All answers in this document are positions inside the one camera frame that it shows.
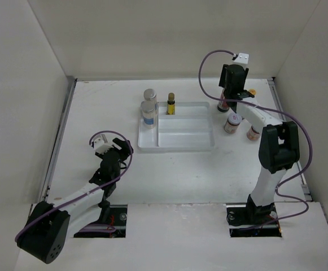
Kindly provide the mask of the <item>tall black cap oil bottle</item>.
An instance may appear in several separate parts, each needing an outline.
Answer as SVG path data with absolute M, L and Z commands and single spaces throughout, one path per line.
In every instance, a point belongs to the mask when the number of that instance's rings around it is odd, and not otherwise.
M 218 101 L 218 104 L 217 104 L 217 109 L 220 112 L 228 112 L 230 110 L 230 106 L 227 104 L 227 102 L 225 100 L 225 88 L 222 88 L 220 100 Z

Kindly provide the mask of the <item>blue label shaker jar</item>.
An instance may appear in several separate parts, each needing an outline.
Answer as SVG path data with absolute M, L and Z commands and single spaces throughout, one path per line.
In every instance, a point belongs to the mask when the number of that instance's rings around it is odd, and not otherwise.
M 157 103 L 156 91 L 154 89 L 146 89 L 143 93 L 143 97 L 149 102 L 154 104 Z
M 156 108 L 153 102 L 144 100 L 141 103 L 141 113 L 143 123 L 148 129 L 153 129 L 156 126 Z

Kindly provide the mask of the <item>small yellow label bottle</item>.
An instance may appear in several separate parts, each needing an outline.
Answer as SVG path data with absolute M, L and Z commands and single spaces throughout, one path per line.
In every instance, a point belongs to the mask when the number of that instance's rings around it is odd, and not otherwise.
M 174 115 L 176 109 L 175 95 L 174 93 L 168 94 L 167 100 L 167 115 Z

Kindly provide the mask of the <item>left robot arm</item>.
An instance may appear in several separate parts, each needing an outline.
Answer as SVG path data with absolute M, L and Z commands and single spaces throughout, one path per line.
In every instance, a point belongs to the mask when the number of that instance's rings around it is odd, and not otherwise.
M 24 228 L 15 237 L 16 245 L 45 264 L 52 263 L 65 242 L 77 233 L 89 233 L 92 223 L 104 225 L 110 218 L 108 198 L 128 170 L 133 148 L 126 138 L 108 143 L 105 135 L 90 139 L 101 159 L 92 178 L 75 193 L 52 203 L 41 201 L 33 208 Z

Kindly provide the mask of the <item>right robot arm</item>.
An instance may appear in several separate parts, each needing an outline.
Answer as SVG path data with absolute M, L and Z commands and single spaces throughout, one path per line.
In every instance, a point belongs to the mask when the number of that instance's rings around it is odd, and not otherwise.
M 300 158 L 298 126 L 282 120 L 261 108 L 255 96 L 245 90 L 248 69 L 238 64 L 225 64 L 219 86 L 225 103 L 247 120 L 260 134 L 259 161 L 261 171 L 255 188 L 244 207 L 228 208 L 227 220 L 232 226 L 260 225 L 275 210 L 274 194 L 285 173 Z

